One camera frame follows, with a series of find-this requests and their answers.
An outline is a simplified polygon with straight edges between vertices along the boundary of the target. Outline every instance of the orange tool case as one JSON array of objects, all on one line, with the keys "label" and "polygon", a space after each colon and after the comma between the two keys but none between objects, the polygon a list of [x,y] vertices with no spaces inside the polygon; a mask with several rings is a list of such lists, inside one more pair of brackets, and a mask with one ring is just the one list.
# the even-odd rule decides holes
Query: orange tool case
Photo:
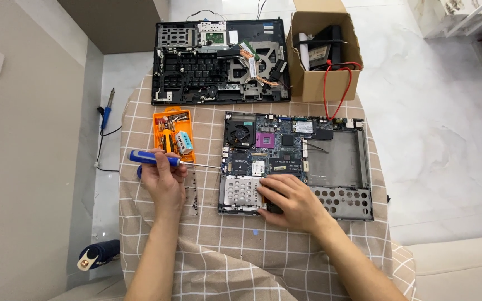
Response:
[{"label": "orange tool case", "polygon": [[184,131],[189,136],[189,139],[191,139],[191,143],[194,147],[191,113],[189,110],[182,110],[179,106],[168,106],[165,108],[165,112],[154,113],[153,127],[155,147],[168,152],[170,145],[172,151],[182,157],[182,161],[196,163],[194,149],[188,154],[181,154],[178,151],[175,139],[175,135],[178,132]]}]

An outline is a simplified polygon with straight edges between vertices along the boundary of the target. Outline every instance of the hand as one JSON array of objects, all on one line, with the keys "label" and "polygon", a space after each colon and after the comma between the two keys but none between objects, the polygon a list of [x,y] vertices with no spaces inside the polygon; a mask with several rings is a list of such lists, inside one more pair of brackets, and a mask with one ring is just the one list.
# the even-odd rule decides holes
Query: hand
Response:
[{"label": "hand", "polygon": [[310,188],[292,174],[270,174],[260,183],[264,186],[258,187],[258,192],[284,211],[284,214],[275,214],[259,209],[258,213],[267,222],[304,230],[315,236],[325,233],[328,228],[339,228],[338,222],[328,214]]},{"label": "hand", "polygon": [[155,203],[155,219],[179,221],[185,203],[183,180],[187,177],[187,167],[184,164],[170,166],[167,156],[181,158],[174,153],[165,154],[158,148],[150,152],[155,154],[157,164],[143,164],[141,179]]}]

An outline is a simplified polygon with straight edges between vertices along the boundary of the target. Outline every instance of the cardboard box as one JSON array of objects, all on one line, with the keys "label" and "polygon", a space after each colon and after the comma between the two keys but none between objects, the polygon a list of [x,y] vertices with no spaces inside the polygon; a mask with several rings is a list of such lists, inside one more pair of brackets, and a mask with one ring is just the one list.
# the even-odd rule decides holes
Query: cardboard box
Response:
[{"label": "cardboard box", "polygon": [[[323,101],[323,78],[325,71],[305,71],[300,63],[299,51],[293,47],[293,37],[299,33],[316,35],[329,25],[340,25],[342,38],[342,61],[355,62],[362,67],[360,46],[352,25],[351,15],[340,0],[293,0],[297,11],[292,14],[291,28],[287,37],[291,96],[302,97],[303,102]],[[355,99],[360,70],[352,71],[352,81],[345,100]],[[340,101],[347,84],[349,72],[329,71],[326,81],[327,101]]]}]

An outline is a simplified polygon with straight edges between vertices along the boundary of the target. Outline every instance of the person's left hand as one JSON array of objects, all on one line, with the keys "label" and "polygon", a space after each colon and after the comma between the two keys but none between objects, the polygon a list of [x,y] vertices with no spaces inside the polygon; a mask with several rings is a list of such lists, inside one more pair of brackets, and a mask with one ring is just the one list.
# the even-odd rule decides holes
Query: person's left hand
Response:
[{"label": "person's left hand", "polygon": [[187,167],[184,164],[170,166],[167,157],[181,158],[175,153],[165,154],[158,148],[150,152],[155,154],[157,164],[143,164],[141,179],[155,203],[155,219],[179,221],[185,202],[183,180],[187,177]]}]

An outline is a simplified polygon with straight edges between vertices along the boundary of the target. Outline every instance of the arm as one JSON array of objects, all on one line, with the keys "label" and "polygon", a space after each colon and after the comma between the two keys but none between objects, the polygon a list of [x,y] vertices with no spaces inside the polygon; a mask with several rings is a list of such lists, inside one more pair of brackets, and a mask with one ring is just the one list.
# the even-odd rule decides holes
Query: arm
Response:
[{"label": "arm", "polygon": [[173,153],[152,149],[157,166],[143,164],[142,180],[155,203],[155,219],[140,257],[139,266],[124,301],[170,300],[179,219],[185,201],[183,179],[187,167],[173,168],[167,156]]},{"label": "arm", "polygon": [[260,182],[264,185],[258,188],[260,194],[277,204],[284,214],[263,209],[258,213],[272,224],[311,233],[330,258],[352,300],[406,301],[392,281],[352,243],[306,184],[290,174],[269,175]]}]

